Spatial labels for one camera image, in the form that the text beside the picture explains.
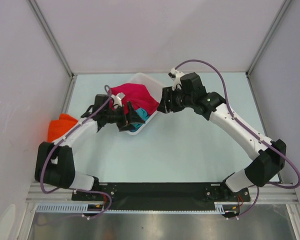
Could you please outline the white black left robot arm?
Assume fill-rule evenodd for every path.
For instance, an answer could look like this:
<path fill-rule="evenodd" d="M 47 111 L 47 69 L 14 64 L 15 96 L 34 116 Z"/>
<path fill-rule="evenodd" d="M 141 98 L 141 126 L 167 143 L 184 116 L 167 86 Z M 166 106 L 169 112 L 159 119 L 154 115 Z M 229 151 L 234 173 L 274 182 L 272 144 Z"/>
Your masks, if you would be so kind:
<path fill-rule="evenodd" d="M 98 94 L 70 130 L 52 142 L 38 147 L 34 178 L 41 185 L 62 189 L 83 190 L 90 200 L 100 196 L 97 178 L 75 169 L 74 155 L 83 143 L 107 124 L 116 124 L 120 132 L 131 131 L 145 121 L 134 110 L 132 103 L 123 104 L 117 96 Z"/>

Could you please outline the white plastic laundry basket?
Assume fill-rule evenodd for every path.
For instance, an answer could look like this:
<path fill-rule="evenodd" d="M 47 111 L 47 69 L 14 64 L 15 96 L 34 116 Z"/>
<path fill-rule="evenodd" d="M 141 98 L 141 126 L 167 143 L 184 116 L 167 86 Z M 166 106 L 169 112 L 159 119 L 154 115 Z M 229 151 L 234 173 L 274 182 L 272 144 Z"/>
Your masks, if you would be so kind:
<path fill-rule="evenodd" d="M 146 75 L 141 72 L 136 73 L 126 83 L 145 85 L 145 87 L 147 88 L 150 95 L 158 103 L 160 102 L 161 97 L 162 97 L 162 88 L 164 87 L 164 85 L 161 82 L 150 77 L 149 75 Z M 132 135 L 132 136 L 137 135 L 157 113 L 158 113 L 158 111 L 156 110 L 152 115 L 150 115 L 148 120 L 145 122 L 145 124 L 143 124 L 136 132 L 128 131 L 127 134 Z"/>

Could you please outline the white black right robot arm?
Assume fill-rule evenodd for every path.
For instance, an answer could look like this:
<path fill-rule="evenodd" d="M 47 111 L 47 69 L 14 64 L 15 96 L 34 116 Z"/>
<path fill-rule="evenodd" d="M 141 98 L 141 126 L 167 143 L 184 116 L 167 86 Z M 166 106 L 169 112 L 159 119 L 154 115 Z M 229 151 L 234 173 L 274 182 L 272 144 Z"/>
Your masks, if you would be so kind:
<path fill-rule="evenodd" d="M 200 76 L 184 74 L 172 69 L 169 77 L 173 85 L 162 89 L 161 101 L 157 110 L 161 113 L 177 113 L 191 108 L 224 130 L 247 153 L 252 162 L 244 169 L 229 175 L 223 180 L 221 196 L 232 201 L 239 191 L 250 187 L 263 187 L 285 166 L 287 146 L 282 140 L 273 141 L 249 126 L 217 92 L 207 92 Z"/>

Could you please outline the red t shirt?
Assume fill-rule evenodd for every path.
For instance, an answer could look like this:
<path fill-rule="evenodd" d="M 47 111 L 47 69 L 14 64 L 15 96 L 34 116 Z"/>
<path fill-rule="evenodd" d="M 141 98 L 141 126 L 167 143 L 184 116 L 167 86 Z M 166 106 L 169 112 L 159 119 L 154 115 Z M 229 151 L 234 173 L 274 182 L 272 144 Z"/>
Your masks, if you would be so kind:
<path fill-rule="evenodd" d="M 125 114 L 129 112 L 128 102 L 131 103 L 135 111 L 142 108 L 149 116 L 155 113 L 159 106 L 159 103 L 150 95 L 148 89 L 143 84 L 125 83 L 120 86 L 112 87 L 111 93 L 113 99 L 117 94 L 124 94 L 124 98 L 121 102 Z"/>

